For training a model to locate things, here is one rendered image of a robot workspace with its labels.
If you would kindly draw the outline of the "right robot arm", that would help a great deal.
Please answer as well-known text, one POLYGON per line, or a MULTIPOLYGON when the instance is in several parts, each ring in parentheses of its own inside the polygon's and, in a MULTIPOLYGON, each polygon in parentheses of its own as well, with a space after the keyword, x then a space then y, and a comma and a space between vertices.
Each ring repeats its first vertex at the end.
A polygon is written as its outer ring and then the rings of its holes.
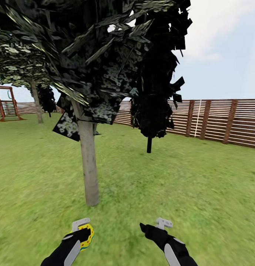
POLYGON ((161 248, 169 266, 198 266, 195 260, 189 256, 185 243, 168 235, 164 229, 165 226, 173 228, 172 221, 158 218, 156 222, 156 226, 140 223, 140 228, 142 232, 145 232, 147 239, 154 241, 161 248))

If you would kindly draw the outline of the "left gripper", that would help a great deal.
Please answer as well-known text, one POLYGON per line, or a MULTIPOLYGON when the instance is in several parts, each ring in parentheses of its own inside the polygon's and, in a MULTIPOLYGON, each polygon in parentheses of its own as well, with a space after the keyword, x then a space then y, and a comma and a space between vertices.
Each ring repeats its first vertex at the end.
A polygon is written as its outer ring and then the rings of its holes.
POLYGON ((82 243, 88 240, 88 236, 91 235, 91 229, 84 228, 84 229, 74 232, 74 234, 80 237, 80 243, 82 243))

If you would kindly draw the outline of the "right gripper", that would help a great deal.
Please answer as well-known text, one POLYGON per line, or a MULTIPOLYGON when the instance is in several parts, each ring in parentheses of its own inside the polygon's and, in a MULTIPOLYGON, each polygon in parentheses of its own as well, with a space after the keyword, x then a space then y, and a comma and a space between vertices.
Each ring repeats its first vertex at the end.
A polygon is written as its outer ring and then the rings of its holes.
POLYGON ((140 223, 140 228, 141 228, 142 232, 145 232, 145 237, 147 239, 154 241, 156 243, 156 245, 158 245, 158 246, 159 246, 158 240, 159 240, 159 237, 161 236, 161 234, 164 234, 164 233, 168 234, 168 232, 166 230, 156 228, 155 226, 152 226, 149 224, 144 225, 144 224, 140 223))

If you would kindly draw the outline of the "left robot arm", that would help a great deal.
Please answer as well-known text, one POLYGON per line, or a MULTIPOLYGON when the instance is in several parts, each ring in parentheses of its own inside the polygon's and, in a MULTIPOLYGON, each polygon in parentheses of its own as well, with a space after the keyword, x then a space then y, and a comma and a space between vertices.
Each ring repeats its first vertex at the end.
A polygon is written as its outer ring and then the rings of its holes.
POLYGON ((82 242, 88 240, 91 235, 91 229, 81 229, 80 226, 90 223, 90 218, 83 218, 72 223, 72 230, 70 235, 65 236, 60 247, 42 261, 41 266, 71 266, 76 257, 80 253, 82 242))

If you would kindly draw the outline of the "easter egg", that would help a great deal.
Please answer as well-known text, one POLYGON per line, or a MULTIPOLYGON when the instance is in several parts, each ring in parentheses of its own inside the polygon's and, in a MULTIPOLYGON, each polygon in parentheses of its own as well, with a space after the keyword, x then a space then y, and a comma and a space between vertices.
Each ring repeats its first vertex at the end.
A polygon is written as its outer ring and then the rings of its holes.
POLYGON ((91 235, 88 236, 88 240, 80 243, 81 244, 80 251, 83 251, 83 250, 87 249, 90 246, 90 244, 91 244, 91 242, 92 242, 92 240, 94 238, 94 229, 93 229, 93 227, 90 224, 86 224, 86 225, 80 226, 79 230, 84 229, 84 228, 91 229, 91 235))

